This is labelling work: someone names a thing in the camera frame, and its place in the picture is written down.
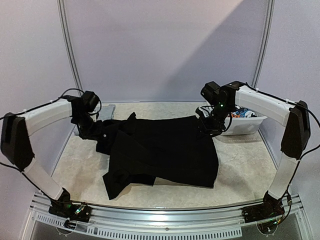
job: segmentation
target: marble-pattern surface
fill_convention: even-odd
[[[118,103],[114,119],[132,113],[141,119],[170,119],[195,114],[197,102]],[[235,204],[260,199],[268,190],[276,169],[258,132],[218,136],[213,139],[219,170],[214,188],[196,187],[157,178],[154,186],[130,184],[109,200],[102,176],[109,156],[95,151],[96,142],[71,136],[53,173],[73,200],[134,208],[195,208]]]

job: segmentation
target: white basket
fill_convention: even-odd
[[[256,113],[257,117],[233,117],[230,128],[223,132],[222,135],[244,135],[244,134],[254,134],[260,124],[267,117],[259,113]],[[230,117],[225,119],[225,127],[229,125]]]

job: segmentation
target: black garment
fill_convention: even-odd
[[[218,157],[212,138],[198,129],[196,116],[165,120],[105,120],[97,152],[110,155],[103,181],[114,199],[130,183],[153,185],[156,177],[213,188]]]

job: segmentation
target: white panel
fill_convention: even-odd
[[[320,1],[275,1],[270,37],[258,87],[282,98],[307,102],[320,118]],[[307,150],[319,144],[320,131],[310,116],[311,138]],[[266,119],[262,131],[280,159],[284,128]],[[320,151],[306,155],[293,180],[311,225],[314,239],[320,236]]]
[[[57,1],[1,0],[0,33],[0,116],[44,104],[75,86]],[[72,127],[61,120],[31,138],[49,174]],[[0,161],[9,163],[1,153]],[[18,171],[0,166],[0,239],[19,239],[35,191]]]
[[[58,200],[63,189],[37,162],[36,158],[24,169],[24,174],[50,198]]]
[[[236,91],[235,104],[272,118],[284,127],[287,125],[289,108],[293,107],[288,103],[251,90],[247,86],[242,86]]]
[[[251,82],[267,0],[66,0],[82,85],[104,102],[203,101]]]
[[[271,197],[280,199],[285,194],[298,162],[295,158],[289,157],[284,153],[281,154],[280,165],[268,190],[268,194]]]
[[[25,113],[20,117],[25,118],[28,135],[31,136],[36,131],[71,115],[71,103],[67,100],[62,100]]]

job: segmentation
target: black cable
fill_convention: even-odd
[[[17,168],[17,167],[15,167],[15,166],[10,166],[10,165],[5,164],[5,163],[2,163],[2,162],[0,162],[0,165],[5,166],[5,167],[8,167],[8,168],[11,168],[11,169],[15,169],[15,170],[18,170],[19,172],[21,172],[20,169]]]
[[[277,223],[277,225],[279,226],[280,224],[282,224],[284,222],[284,220],[287,219],[287,217],[289,216],[290,212],[291,212],[291,205],[289,206],[289,210],[288,210],[288,213],[285,215],[285,217],[279,222]]]
[[[208,113],[208,116],[210,116],[210,112],[206,109],[206,107],[211,107],[211,106],[201,106],[200,108],[205,110]]]
[[[31,112],[31,111],[33,111],[33,110],[36,110],[36,109],[45,107],[45,106],[47,106],[47,105],[53,104],[53,103],[59,101],[59,100],[66,94],[66,92],[71,91],[71,90],[77,90],[77,91],[79,91],[79,92],[81,92],[81,93],[83,93],[83,94],[85,93],[84,91],[82,91],[81,89],[78,89],[78,88],[69,88],[69,89],[65,90],[65,91],[60,95],[60,97],[58,97],[56,100],[53,100],[53,101],[50,101],[50,102],[41,104],[41,105],[39,105],[39,106],[32,107],[32,108],[30,108],[30,109],[28,109],[28,110],[26,110],[26,111],[14,113],[14,114],[8,115],[8,116],[2,116],[2,117],[0,117],[0,121],[3,120],[3,119],[5,119],[5,118],[11,117],[11,116],[19,116],[19,115],[22,115],[22,114],[25,114],[25,113],[29,113],[29,112]]]
[[[28,109],[28,110],[26,110],[26,111],[18,112],[18,113],[15,113],[15,114],[13,114],[13,115],[2,116],[2,117],[0,117],[0,120],[3,120],[3,119],[5,119],[5,118],[11,117],[11,116],[19,116],[19,115],[22,115],[22,114],[31,112],[31,111],[33,111],[33,110],[42,108],[42,107],[44,107],[44,106],[50,105],[50,104],[52,104],[52,103],[55,103],[55,102],[59,101],[59,100],[66,94],[66,92],[71,91],[71,90],[76,90],[76,91],[79,91],[79,92],[81,92],[81,93],[83,93],[83,94],[85,93],[84,91],[82,91],[81,89],[78,89],[78,88],[69,88],[69,89],[65,90],[65,91],[60,95],[60,97],[58,97],[56,100],[53,100],[53,101],[50,101],[50,102],[41,104],[41,105],[39,105],[39,106],[32,107],[32,108],[30,108],[30,109]],[[46,196],[48,199],[50,199],[52,202],[54,202],[54,203],[62,203],[62,204],[70,204],[70,202],[58,201],[58,200],[55,200],[55,199],[52,199],[51,197],[49,197],[49,196],[48,196],[45,192],[43,192],[36,184],[34,184],[34,183],[23,173],[23,171],[21,171],[19,168],[15,167],[15,166],[8,165],[8,164],[5,164],[5,163],[2,163],[2,162],[0,162],[0,165],[5,166],[5,167],[8,167],[8,168],[11,168],[11,169],[15,169],[15,170],[19,171],[20,173],[22,173],[22,175],[23,175],[35,188],[37,188],[39,191],[41,191],[41,192],[43,193],[43,195],[45,195],[45,196]]]
[[[269,93],[266,93],[266,92],[257,90],[257,89],[255,89],[254,87],[250,86],[247,82],[245,83],[245,85],[246,85],[248,88],[250,88],[251,90],[256,91],[257,93],[266,95],[266,96],[268,96],[268,97],[277,99],[277,100],[279,100],[279,101],[282,101],[282,102],[284,102],[284,103],[288,103],[288,104],[293,105],[293,106],[298,106],[299,108],[302,108],[302,109],[306,110],[306,111],[313,117],[313,119],[316,121],[316,123],[317,123],[317,125],[318,125],[318,127],[319,127],[319,129],[320,129],[320,122],[319,122],[318,118],[315,116],[315,114],[314,114],[310,109],[302,106],[301,104],[299,104],[299,103],[297,103],[297,102],[290,102],[290,101],[284,100],[284,99],[282,99],[282,98],[280,98],[280,97],[278,97],[278,96],[274,96],[274,95],[272,95],[272,94],[269,94]],[[296,165],[296,167],[295,167],[295,170],[294,170],[293,175],[292,175],[292,177],[291,177],[291,179],[290,179],[290,182],[289,182],[289,184],[288,184],[288,186],[287,186],[287,188],[286,188],[286,191],[284,192],[284,194],[282,195],[282,197],[279,199],[279,202],[282,201],[282,199],[284,198],[284,196],[285,196],[286,193],[288,194],[288,196],[290,196],[290,194],[289,194],[289,192],[288,192],[289,186],[290,186],[291,182],[293,181],[293,179],[294,179],[294,177],[295,177],[295,175],[296,175],[296,173],[297,173],[298,167],[299,167],[300,162],[301,162],[300,160],[301,160],[304,156],[306,156],[307,154],[309,154],[309,153],[317,150],[318,148],[320,148],[320,143],[319,143],[319,145],[317,145],[316,147],[314,147],[314,148],[312,148],[312,149],[304,152],[304,153],[300,156],[300,158],[298,159],[299,162],[297,163],[297,165]],[[290,211],[291,211],[291,207],[292,207],[292,206],[290,205],[289,211],[288,211],[287,215],[278,223],[278,225],[281,224],[281,223],[289,216]]]
[[[231,112],[230,112],[230,120],[229,120],[229,124],[228,124],[228,127],[223,131],[224,133],[226,132],[226,131],[228,131],[228,129],[230,128],[230,126],[231,126],[231,123],[232,123],[232,114],[231,114]]]
[[[306,107],[304,107],[304,106],[302,106],[302,105],[298,104],[297,102],[287,101],[287,100],[282,99],[281,97],[274,96],[274,95],[272,95],[272,94],[269,94],[269,93],[266,93],[266,92],[263,92],[263,91],[257,90],[257,89],[255,89],[254,87],[250,86],[247,82],[245,83],[245,85],[246,85],[248,88],[250,88],[251,90],[256,91],[257,93],[260,93],[260,94],[266,95],[266,96],[268,96],[268,97],[271,97],[271,98],[277,99],[277,100],[279,100],[279,101],[282,101],[282,102],[284,102],[284,103],[288,103],[288,104],[293,105],[293,106],[298,106],[298,107],[300,107],[300,108],[302,108],[302,109],[306,110],[308,113],[310,113],[310,114],[311,114],[311,116],[312,116],[312,117],[313,117],[313,119],[316,121],[316,123],[317,123],[317,125],[318,125],[318,127],[319,127],[319,129],[320,129],[320,122],[319,122],[318,118],[316,117],[316,115],[315,115],[315,114],[314,114],[310,109],[308,109],[308,108],[306,108]],[[310,150],[306,151],[305,153],[303,153],[303,154],[301,155],[301,157],[299,158],[299,160],[301,160],[305,155],[307,155],[307,154],[309,154],[309,153],[311,153],[311,152],[313,152],[313,151],[317,150],[318,148],[320,148],[320,143],[319,143],[319,145],[318,145],[318,146],[316,146],[316,147],[314,147],[314,148],[312,148],[312,149],[310,149]]]
[[[100,103],[100,108],[99,108],[99,110],[96,111],[96,112],[93,112],[93,113],[88,113],[89,116],[97,115],[97,114],[101,111],[101,109],[102,109],[102,102],[101,102],[100,98],[99,98],[99,103]]]
[[[71,230],[75,230],[76,229],[76,223],[74,222],[70,222],[68,219],[65,220],[63,226],[66,228],[66,229],[71,229]]]

